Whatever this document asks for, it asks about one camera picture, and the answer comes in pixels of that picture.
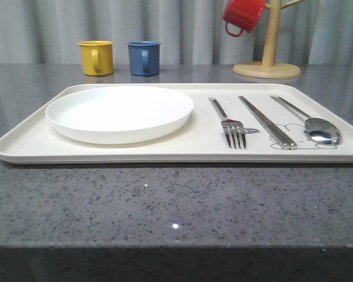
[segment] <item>gray speckled countertop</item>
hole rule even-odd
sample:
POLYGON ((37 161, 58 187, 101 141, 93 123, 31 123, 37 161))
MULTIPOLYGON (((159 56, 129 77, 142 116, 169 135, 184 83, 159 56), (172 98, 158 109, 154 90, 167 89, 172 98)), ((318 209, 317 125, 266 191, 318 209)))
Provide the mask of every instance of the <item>gray speckled countertop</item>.
MULTIPOLYGON (((0 65, 0 137, 82 83, 284 83, 353 125, 353 66, 304 66, 275 81, 231 67, 161 66, 146 78, 128 66, 90 77, 79 65, 0 65)), ((159 246, 353 247, 353 164, 0 160, 0 249, 159 246)))

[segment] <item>cutlery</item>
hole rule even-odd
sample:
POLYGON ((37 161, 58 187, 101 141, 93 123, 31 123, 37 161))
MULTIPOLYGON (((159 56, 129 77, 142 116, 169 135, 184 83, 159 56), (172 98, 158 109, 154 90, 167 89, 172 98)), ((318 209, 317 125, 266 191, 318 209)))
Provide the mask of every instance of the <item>cutlery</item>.
POLYGON ((270 119, 268 119, 259 109, 251 104, 243 96, 238 96, 242 103, 249 109, 255 119, 264 127, 270 136, 280 145, 283 150, 296 150, 297 144, 277 127, 270 119))
POLYGON ((242 122, 238 120, 229 119, 224 109, 216 100, 216 98, 210 97, 209 100, 212 102, 214 108, 217 110, 222 119, 221 126, 224 130, 229 148, 231 150, 245 150, 246 136, 242 122))
POLYGON ((331 122, 319 117, 311 117, 282 97, 271 95, 271 98, 283 106, 286 106, 289 110, 293 110, 294 112, 297 112, 306 118, 305 132, 310 135, 313 141, 324 145, 338 145, 340 143, 341 132, 331 122))

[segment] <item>mug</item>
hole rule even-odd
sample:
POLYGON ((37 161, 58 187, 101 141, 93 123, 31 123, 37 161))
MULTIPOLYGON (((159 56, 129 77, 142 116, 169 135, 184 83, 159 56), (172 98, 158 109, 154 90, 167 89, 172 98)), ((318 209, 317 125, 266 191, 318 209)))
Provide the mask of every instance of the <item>mug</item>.
POLYGON ((158 41, 130 41, 128 44, 129 68, 133 75, 159 74, 158 41))
POLYGON ((243 31, 251 32, 257 25, 263 12, 266 0, 229 0, 224 10, 222 19, 225 21, 226 32, 239 37, 243 31), (228 24, 233 24, 241 30, 235 34, 229 31, 228 24))
POLYGON ((86 75, 109 75, 114 72, 112 41, 92 40, 78 42, 82 67, 86 75))

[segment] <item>spoon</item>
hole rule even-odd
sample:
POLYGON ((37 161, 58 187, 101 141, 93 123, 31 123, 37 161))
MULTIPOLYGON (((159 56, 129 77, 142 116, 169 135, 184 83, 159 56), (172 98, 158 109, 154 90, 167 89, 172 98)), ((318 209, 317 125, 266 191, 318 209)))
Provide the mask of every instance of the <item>spoon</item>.
POLYGON ((292 103, 288 102, 282 97, 271 95, 271 98, 275 99, 280 104, 288 107, 289 109, 298 112, 299 114, 306 117, 305 128, 306 133, 310 135, 311 139, 317 143, 324 145, 339 145, 341 141, 341 132, 331 122, 321 119, 319 117, 311 117, 301 109, 298 109, 292 103))

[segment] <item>white tray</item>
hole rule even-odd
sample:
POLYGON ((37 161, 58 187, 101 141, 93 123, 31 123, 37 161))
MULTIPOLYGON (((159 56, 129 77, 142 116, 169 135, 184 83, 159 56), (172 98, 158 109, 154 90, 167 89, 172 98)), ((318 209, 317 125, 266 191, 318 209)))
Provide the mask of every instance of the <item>white tray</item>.
POLYGON ((80 90, 126 84, 71 86, 0 138, 0 159, 11 163, 130 163, 130 162, 271 162, 353 163, 353 126, 299 90, 277 84, 166 83, 146 84, 180 90, 195 103, 189 121, 176 132, 152 141, 130 145, 93 145, 68 139, 53 130, 45 109, 53 100, 80 90), (298 144, 282 150, 238 99, 245 96, 298 144), (303 134, 303 122, 270 95, 286 98, 311 116, 325 118, 342 132, 337 147, 317 145, 303 134), (241 120, 247 150, 229 150, 220 119, 208 97, 218 99, 228 116, 241 120))

